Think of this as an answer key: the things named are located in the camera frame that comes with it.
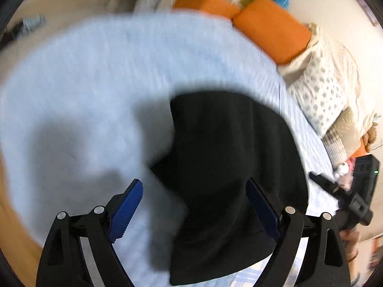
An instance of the orange pillow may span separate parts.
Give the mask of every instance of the orange pillow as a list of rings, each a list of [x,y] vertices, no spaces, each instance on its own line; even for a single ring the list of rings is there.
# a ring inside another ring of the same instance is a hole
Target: orange pillow
[[[358,158],[360,156],[367,155],[366,148],[364,147],[363,138],[360,139],[360,147],[358,150],[356,150],[353,154],[351,154],[350,158]]]
[[[291,62],[311,39],[310,30],[272,0],[254,0],[233,24],[277,65]]]
[[[229,19],[236,17],[241,10],[228,0],[176,0],[174,9],[195,9],[211,15]]]

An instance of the white polka dot pillow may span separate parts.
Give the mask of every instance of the white polka dot pillow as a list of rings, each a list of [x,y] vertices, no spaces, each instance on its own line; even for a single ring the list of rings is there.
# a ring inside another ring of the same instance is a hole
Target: white polka dot pillow
[[[288,88],[320,137],[335,122],[346,103],[333,70],[330,59],[314,52],[303,74]]]

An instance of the plush toy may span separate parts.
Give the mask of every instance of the plush toy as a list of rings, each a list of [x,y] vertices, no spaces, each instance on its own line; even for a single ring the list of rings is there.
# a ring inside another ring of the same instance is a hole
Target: plush toy
[[[362,137],[367,153],[371,151],[371,144],[377,139],[377,126],[378,123],[373,122],[372,127]]]
[[[338,179],[344,175],[346,175],[350,170],[350,167],[347,162],[340,163],[336,169],[334,169],[334,179],[338,181]]]

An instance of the black towel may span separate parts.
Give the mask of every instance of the black towel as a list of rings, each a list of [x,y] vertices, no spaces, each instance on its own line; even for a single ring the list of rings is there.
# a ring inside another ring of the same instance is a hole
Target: black towel
[[[189,211],[177,237],[170,283],[222,277],[273,251],[245,194],[250,177],[305,213],[306,178],[284,120],[247,96],[199,92],[170,103],[175,138],[170,153],[152,167]]]

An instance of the white bedsheet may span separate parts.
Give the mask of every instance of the white bedsheet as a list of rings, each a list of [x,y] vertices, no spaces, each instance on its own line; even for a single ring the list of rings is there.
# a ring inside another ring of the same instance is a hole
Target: white bedsheet
[[[289,124],[305,171],[332,177],[321,140],[274,63],[231,22],[181,13],[95,18],[35,51],[2,87],[10,198],[33,238],[44,243],[58,212],[87,213],[139,178],[144,198],[114,248],[136,287],[169,286],[185,208],[146,165],[172,143],[170,99],[198,89],[244,92],[268,105]],[[308,214],[334,212],[336,201],[308,185]],[[196,285],[253,285],[264,265]]]

